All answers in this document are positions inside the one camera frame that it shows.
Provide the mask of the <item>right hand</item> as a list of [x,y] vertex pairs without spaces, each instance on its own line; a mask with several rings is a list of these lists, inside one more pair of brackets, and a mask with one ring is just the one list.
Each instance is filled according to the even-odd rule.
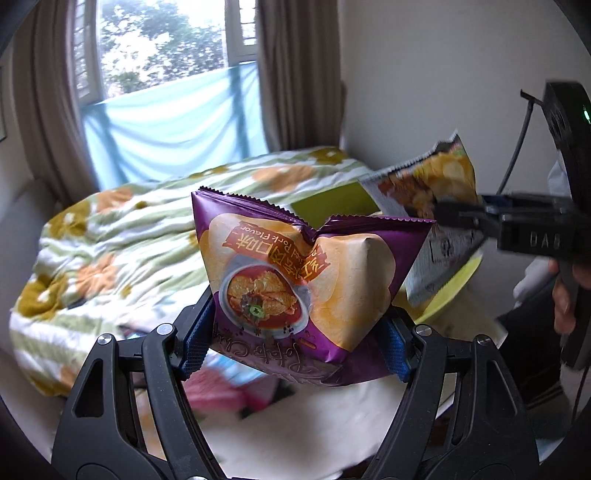
[[559,264],[556,260],[549,262],[549,271],[557,275],[552,291],[555,315],[554,327],[559,334],[569,335],[573,332],[576,323],[571,307],[570,294],[562,281],[559,273]]

